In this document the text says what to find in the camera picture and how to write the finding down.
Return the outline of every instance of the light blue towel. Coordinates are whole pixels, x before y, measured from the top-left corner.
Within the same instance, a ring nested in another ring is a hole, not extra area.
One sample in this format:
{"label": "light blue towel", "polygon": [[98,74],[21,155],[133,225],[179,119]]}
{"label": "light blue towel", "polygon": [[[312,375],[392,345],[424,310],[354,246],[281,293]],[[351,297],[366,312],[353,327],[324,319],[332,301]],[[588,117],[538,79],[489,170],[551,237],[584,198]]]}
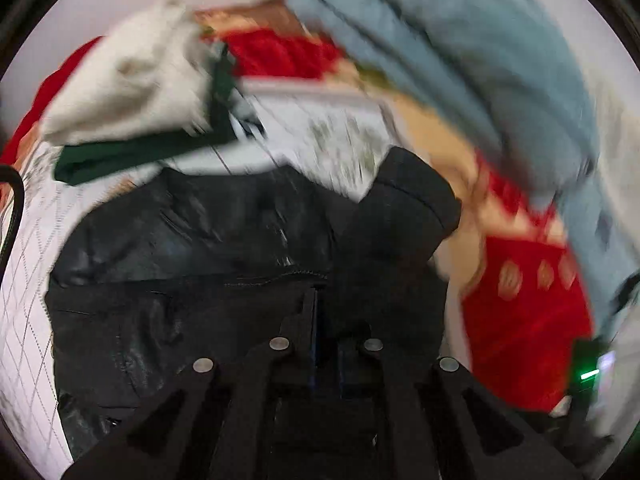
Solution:
{"label": "light blue towel", "polygon": [[593,107],[564,37],[535,0],[286,0],[358,62],[436,108],[533,206],[552,199],[601,328],[638,268],[594,173]]}

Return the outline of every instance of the red garment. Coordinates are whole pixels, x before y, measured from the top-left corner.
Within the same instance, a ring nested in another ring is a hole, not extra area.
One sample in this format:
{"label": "red garment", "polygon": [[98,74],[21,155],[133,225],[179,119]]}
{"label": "red garment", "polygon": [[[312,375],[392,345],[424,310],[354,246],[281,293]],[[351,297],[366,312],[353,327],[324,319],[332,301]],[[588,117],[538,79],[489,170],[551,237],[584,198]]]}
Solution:
{"label": "red garment", "polygon": [[78,48],[62,65],[60,65],[58,70],[42,82],[36,97],[33,100],[33,105],[31,105],[31,110],[29,110],[22,118],[22,121],[16,128],[13,137],[11,137],[4,147],[4,150],[2,150],[2,155],[0,155],[0,164],[13,164],[15,162],[18,146],[20,145],[22,138],[29,133],[33,123],[40,120],[45,108],[47,108],[49,103],[64,86],[66,80],[69,79],[69,76],[71,76],[78,64],[82,61],[82,58],[96,43],[98,43],[98,41],[100,41],[100,39],[101,36]]}
{"label": "red garment", "polygon": [[489,164],[482,158],[479,152],[476,152],[476,162],[479,171],[487,171],[489,175],[488,190],[493,192],[500,199],[505,211],[512,217],[516,216],[518,211],[523,210],[529,217],[530,222],[540,230],[540,234],[544,235],[546,227],[556,216],[556,208],[550,205],[544,212],[533,211],[529,207],[529,200],[526,195],[506,178],[496,173]]}
{"label": "red garment", "polygon": [[487,237],[462,311],[475,377],[512,406],[550,412],[568,386],[573,341],[592,335],[567,249]]}
{"label": "red garment", "polygon": [[321,79],[342,54],[327,40],[278,36],[269,28],[222,36],[236,57],[237,76],[282,76]]}

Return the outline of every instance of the folded towel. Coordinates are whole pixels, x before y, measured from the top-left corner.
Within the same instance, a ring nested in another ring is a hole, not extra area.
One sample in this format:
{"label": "folded towel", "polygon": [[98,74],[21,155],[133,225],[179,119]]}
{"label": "folded towel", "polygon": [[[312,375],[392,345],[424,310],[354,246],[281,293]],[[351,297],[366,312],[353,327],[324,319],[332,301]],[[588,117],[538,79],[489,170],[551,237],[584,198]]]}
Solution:
{"label": "folded towel", "polygon": [[205,69],[210,77],[202,105],[208,127],[194,134],[192,128],[160,131],[141,137],[65,146],[54,170],[54,178],[72,186],[204,146],[219,146],[237,140],[231,125],[233,115],[244,135],[264,129],[253,107],[236,89],[232,72],[234,58],[224,43],[212,45]]}
{"label": "folded towel", "polygon": [[82,60],[40,121],[44,140],[124,140],[206,124],[207,46],[193,11],[167,0],[121,22]]}

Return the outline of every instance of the black plastic part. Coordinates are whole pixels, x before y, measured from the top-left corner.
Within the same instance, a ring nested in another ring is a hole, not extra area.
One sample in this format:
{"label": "black plastic part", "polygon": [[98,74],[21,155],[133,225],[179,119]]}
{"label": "black plastic part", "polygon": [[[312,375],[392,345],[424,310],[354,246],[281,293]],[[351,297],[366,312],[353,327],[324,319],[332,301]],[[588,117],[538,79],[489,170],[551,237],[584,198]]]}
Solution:
{"label": "black plastic part", "polygon": [[63,479],[582,477],[462,366],[444,372],[354,340],[318,359],[321,305],[310,290],[284,320],[284,350],[265,341],[226,369],[185,370]]}

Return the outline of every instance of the white patterned sheet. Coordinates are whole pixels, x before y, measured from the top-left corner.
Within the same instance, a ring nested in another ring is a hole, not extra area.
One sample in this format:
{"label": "white patterned sheet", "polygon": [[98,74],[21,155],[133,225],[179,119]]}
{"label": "white patterned sheet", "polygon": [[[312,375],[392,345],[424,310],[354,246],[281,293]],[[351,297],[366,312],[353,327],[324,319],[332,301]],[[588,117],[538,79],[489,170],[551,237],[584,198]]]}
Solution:
{"label": "white patterned sheet", "polygon": [[[171,166],[189,174],[265,171],[291,163],[311,180],[360,198],[390,144],[403,144],[386,104],[312,86],[248,88],[267,136],[217,151],[203,148],[71,187],[52,178],[59,153],[40,143],[23,171],[24,216],[0,286],[0,412],[46,480],[71,464],[57,412],[52,337],[44,294],[49,272],[82,217],[130,182],[148,182]],[[10,205],[2,218],[8,228]]]}

